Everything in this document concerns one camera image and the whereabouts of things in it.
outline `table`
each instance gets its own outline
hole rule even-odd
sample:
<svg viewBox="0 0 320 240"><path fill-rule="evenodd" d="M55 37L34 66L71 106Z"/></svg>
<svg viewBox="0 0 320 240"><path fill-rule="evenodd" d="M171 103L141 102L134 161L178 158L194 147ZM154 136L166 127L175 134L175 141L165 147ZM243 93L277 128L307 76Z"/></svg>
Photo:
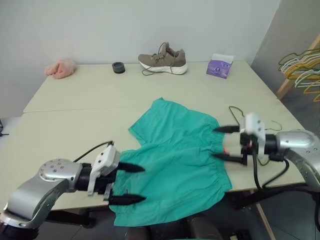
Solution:
<svg viewBox="0 0 320 240"><path fill-rule="evenodd" d="M124 74L115 74L109 64L80 65L68 78L47 78L0 150L0 206L48 160L73 160L107 140L115 140L120 151L139 148L127 129L159 97L208 113L221 125L236 124L228 110L234 105L245 113L256 112L268 128L276 127L271 120L282 123L283 130L303 128L245 61L233 64L228 79L206 75L207 63L190 63L185 75L143 76L138 64L125 66ZM230 153L239 154L239 135L226 136L224 146ZM93 163L102 149L82 161ZM270 162L259 166L260 182L274 176L282 165ZM256 188L250 158L247 167L230 162L225 167L232 191ZM291 164L272 186L301 182L303 178ZM88 197L86 192L65 193L53 210L105 205L102 198Z"/></svg>

